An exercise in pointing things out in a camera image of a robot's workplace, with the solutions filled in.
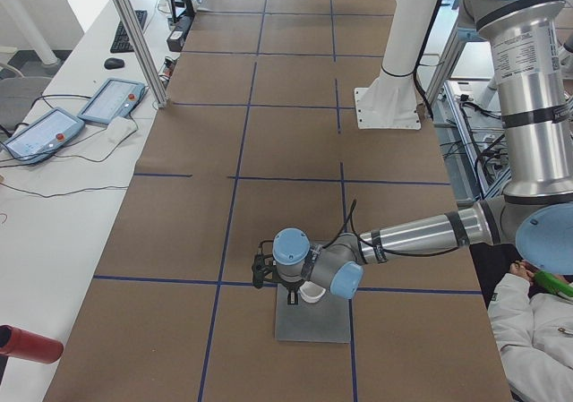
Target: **robotic arm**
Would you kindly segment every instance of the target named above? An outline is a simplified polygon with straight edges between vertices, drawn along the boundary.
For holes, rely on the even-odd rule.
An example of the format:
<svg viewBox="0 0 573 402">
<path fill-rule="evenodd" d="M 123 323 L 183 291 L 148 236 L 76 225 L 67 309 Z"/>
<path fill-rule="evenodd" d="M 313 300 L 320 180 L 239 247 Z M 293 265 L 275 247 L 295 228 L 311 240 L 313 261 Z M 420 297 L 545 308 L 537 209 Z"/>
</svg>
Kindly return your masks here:
<svg viewBox="0 0 573 402">
<path fill-rule="evenodd" d="M 272 257 L 262 248 L 255 256 L 253 284 L 281 283 L 292 294 L 308 280 L 351 299 L 362 265 L 476 243 L 514 244 L 539 269 L 573 274 L 573 143 L 554 29 L 563 5 L 463 0 L 460 8 L 460 23 L 474 24 L 492 47 L 512 173 L 502 196 L 395 227 L 362 234 L 353 229 L 327 244 L 285 229 L 274 240 Z"/>
</svg>

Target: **keyboard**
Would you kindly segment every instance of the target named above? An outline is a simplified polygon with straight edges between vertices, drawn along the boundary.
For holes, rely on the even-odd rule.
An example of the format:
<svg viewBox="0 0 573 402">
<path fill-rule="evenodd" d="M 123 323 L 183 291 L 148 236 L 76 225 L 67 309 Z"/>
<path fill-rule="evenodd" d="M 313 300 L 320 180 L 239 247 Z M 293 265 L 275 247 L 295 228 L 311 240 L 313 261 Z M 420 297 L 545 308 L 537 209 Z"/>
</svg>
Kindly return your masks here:
<svg viewBox="0 0 573 402">
<path fill-rule="evenodd" d="M 143 26 L 145 26 L 145 21 L 147 20 L 147 11 L 135 10 L 135 15 L 141 25 L 141 30 L 143 30 Z M 133 46 L 130 44 L 129 37 L 127 36 L 127 30 L 125 30 L 122 22 L 119 22 L 117 25 L 114 42 L 112 43 L 109 51 L 111 53 L 129 53 L 133 51 Z"/>
</svg>

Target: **brown paper floor covering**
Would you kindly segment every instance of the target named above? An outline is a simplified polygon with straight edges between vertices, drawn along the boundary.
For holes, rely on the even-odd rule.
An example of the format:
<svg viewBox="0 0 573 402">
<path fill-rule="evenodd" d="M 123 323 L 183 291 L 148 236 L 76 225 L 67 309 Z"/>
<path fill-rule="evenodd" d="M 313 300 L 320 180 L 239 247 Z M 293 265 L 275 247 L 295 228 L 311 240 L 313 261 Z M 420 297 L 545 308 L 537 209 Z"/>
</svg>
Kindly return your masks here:
<svg viewBox="0 0 573 402">
<path fill-rule="evenodd" d="M 365 270 L 350 344 L 277 342 L 260 240 L 455 208 L 429 121 L 359 131 L 395 0 L 204 0 L 46 401 L 509 400 L 469 253 Z"/>
</svg>

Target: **label sticker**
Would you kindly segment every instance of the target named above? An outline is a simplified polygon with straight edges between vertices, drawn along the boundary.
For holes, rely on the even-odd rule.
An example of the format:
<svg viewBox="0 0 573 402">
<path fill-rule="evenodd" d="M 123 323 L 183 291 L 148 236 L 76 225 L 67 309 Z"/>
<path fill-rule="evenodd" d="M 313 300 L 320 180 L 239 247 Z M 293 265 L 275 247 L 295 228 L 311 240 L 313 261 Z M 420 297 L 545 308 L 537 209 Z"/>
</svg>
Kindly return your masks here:
<svg viewBox="0 0 573 402">
<path fill-rule="evenodd" d="M 495 81 L 502 84 L 534 73 L 560 69 L 557 39 L 551 26 L 542 26 L 492 46 Z"/>
</svg>

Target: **green object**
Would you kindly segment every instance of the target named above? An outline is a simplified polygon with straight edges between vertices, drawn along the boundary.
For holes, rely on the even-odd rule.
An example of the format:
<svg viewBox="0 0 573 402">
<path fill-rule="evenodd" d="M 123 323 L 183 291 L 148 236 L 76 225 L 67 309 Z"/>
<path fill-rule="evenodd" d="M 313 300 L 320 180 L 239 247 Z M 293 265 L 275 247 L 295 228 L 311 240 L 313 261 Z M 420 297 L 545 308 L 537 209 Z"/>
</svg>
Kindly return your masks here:
<svg viewBox="0 0 573 402">
<path fill-rule="evenodd" d="M 573 297 L 573 287 L 569 284 L 564 283 L 553 274 L 540 270 L 534 275 L 535 283 L 539 286 L 545 288 L 552 295 L 565 295 L 567 297 Z"/>
</svg>

